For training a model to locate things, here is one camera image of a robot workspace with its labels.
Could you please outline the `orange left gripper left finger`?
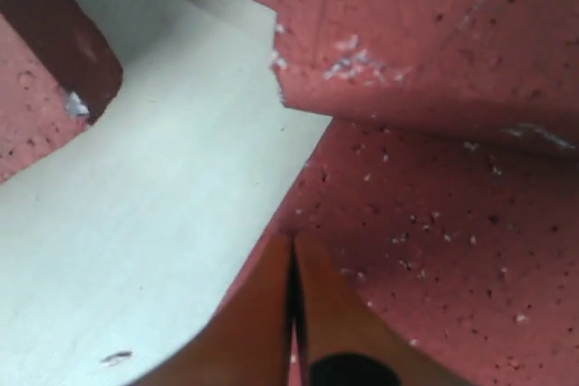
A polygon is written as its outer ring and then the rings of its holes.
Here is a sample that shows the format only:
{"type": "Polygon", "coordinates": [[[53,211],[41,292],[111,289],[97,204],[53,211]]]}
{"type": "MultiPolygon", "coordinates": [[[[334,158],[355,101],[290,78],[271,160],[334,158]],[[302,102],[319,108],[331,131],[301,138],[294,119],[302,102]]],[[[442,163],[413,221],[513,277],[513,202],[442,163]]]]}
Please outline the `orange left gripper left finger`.
{"type": "Polygon", "coordinates": [[[290,237],[277,234],[203,330],[136,385],[285,385],[292,334],[291,273],[290,237]]]}

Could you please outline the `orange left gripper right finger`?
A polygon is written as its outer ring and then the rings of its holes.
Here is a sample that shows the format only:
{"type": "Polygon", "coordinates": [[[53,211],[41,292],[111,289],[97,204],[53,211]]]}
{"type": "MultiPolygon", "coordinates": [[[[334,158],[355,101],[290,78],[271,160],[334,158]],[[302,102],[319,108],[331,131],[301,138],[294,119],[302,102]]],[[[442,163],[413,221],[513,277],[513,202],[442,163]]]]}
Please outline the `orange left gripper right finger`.
{"type": "Polygon", "coordinates": [[[335,268],[322,241],[294,239],[299,374],[303,385],[469,385],[404,340],[335,268]]]}

